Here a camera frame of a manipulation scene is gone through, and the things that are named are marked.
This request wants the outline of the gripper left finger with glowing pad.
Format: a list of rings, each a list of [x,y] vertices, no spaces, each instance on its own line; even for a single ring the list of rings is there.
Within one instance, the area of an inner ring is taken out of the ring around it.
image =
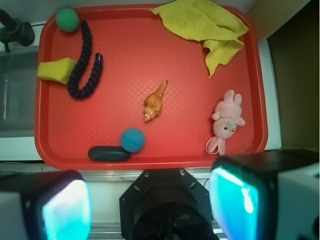
[[[87,240],[91,225],[91,191],[79,172],[1,174],[2,240]]]

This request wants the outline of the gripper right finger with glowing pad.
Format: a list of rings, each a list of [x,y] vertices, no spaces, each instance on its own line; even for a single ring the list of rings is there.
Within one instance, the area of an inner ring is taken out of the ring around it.
[[[208,190],[229,240],[317,240],[320,156],[291,149],[217,158]]]

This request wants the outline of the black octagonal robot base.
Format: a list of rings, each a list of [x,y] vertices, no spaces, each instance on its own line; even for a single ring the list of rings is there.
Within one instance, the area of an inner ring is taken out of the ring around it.
[[[125,240],[217,240],[209,191],[184,169],[144,170],[119,198]]]

